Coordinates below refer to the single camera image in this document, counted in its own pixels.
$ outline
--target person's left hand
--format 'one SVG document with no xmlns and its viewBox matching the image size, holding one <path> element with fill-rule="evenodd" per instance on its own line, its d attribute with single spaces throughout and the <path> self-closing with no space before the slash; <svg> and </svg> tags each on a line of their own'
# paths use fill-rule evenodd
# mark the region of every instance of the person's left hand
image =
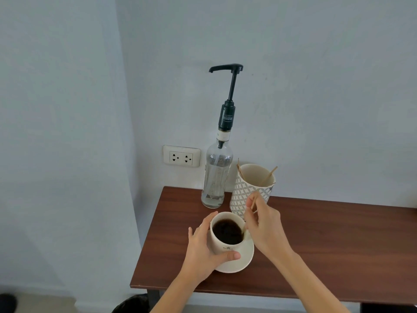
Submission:
<svg viewBox="0 0 417 313">
<path fill-rule="evenodd" d="M 181 268 L 180 275 L 189 279 L 195 286 L 220 266 L 230 260 L 240 259 L 240 253 L 234 251 L 224 252 L 220 255 L 214 255 L 207 247 L 207 231 L 210 228 L 210 222 L 217 215 L 217 211 L 209 214 L 203 220 L 200 227 L 194 232 L 191 227 L 188 228 L 188 247 L 185 260 Z"/>
</svg>

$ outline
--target floor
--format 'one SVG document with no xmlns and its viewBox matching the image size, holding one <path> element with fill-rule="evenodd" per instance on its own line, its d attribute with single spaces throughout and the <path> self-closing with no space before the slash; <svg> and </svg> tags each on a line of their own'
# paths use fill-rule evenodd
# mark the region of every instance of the floor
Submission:
<svg viewBox="0 0 417 313">
<path fill-rule="evenodd" d="M 46 295 L 18 294 L 16 313 L 78 313 L 75 300 Z M 187 305 L 183 313 L 296 313 L 277 310 L 255 310 L 252 308 L 223 308 L 216 306 Z"/>
</svg>

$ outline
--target black pump dispenser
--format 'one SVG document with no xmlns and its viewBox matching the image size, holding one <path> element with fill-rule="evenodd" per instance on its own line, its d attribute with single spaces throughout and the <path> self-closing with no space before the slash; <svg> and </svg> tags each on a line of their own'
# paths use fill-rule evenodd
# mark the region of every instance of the black pump dispenser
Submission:
<svg viewBox="0 0 417 313">
<path fill-rule="evenodd" d="M 218 120 L 218 129 L 223 132 L 228 132 L 232 129 L 233 126 L 233 118 L 234 118 L 234 111 L 235 106 L 233 103 L 233 91 L 234 91 L 234 85 L 236 83 L 236 75 L 240 73 L 243 70 L 243 66 L 240 64 L 230 64 L 230 65 L 221 65 L 221 66 L 215 66 L 211 67 L 209 72 L 213 73 L 213 71 L 218 70 L 230 70 L 232 75 L 232 83 L 230 84 L 230 90 L 229 90 L 229 98 L 224 101 L 224 104 L 222 105 L 222 111 L 220 113 L 220 118 Z M 219 148 L 222 148 L 223 142 L 219 141 Z"/>
</svg>

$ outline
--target white saucer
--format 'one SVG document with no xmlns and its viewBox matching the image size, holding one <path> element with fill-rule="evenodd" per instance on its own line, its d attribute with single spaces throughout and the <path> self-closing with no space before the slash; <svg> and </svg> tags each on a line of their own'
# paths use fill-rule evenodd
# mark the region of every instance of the white saucer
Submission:
<svg viewBox="0 0 417 313">
<path fill-rule="evenodd" d="M 210 231 L 207 232 L 207 247 L 211 252 L 211 236 Z M 224 264 L 221 264 L 216 268 L 217 271 L 221 273 L 237 273 L 245 269 L 248 264 L 251 263 L 253 258 L 253 253 L 255 252 L 255 247 L 252 240 L 244 240 L 241 246 L 236 249 L 237 252 L 240 252 L 240 259 L 228 261 Z"/>
</svg>

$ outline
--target electrical outlet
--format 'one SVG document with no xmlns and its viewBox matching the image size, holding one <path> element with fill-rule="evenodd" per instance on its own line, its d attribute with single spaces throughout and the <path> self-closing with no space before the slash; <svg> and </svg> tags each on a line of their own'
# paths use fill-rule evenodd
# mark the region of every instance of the electrical outlet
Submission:
<svg viewBox="0 0 417 313">
<path fill-rule="evenodd" d="M 198 167 L 201 150 L 198 148 L 164 145 L 164 163 L 169 165 Z"/>
</svg>

